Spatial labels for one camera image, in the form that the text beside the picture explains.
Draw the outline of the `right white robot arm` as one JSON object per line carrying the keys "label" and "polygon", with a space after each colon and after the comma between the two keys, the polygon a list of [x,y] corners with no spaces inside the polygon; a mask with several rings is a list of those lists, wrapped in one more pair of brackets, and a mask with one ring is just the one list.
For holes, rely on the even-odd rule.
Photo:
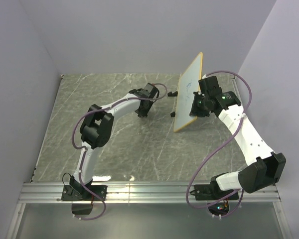
{"label": "right white robot arm", "polygon": [[223,92],[216,76],[204,77],[198,82],[200,92],[194,93],[191,112],[199,117],[214,113],[234,136],[247,166],[241,171],[214,176],[209,184],[196,185],[195,191],[205,200],[218,200],[227,194],[237,199],[234,190],[253,193],[278,183],[286,158],[282,153],[275,153],[260,137],[236,94]]}

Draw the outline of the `orange framed whiteboard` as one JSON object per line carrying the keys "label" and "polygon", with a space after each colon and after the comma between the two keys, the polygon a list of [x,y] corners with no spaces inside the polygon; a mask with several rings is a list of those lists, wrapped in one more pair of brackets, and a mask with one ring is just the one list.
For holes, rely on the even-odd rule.
{"label": "orange framed whiteboard", "polygon": [[182,130],[197,120],[197,116],[190,116],[190,112],[194,102],[194,92],[199,91],[198,81],[202,77],[202,66],[203,53],[199,52],[179,79],[174,132]]}

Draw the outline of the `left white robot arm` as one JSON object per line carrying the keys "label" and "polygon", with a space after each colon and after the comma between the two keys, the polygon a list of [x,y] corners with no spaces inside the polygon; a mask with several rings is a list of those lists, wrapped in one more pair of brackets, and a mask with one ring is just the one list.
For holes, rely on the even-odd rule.
{"label": "left white robot arm", "polygon": [[64,186],[66,196],[75,201],[88,200],[95,195],[92,190],[93,168],[100,149],[105,146],[112,134],[114,122],[119,118],[135,112],[138,117],[147,117],[152,105],[159,99],[159,89],[151,83],[144,88],[132,89],[124,97],[113,103],[98,106],[91,105],[88,112],[79,119],[81,123],[81,145],[75,144],[74,136],[78,124],[71,136],[72,145],[79,149],[78,166],[70,176],[69,184]]}

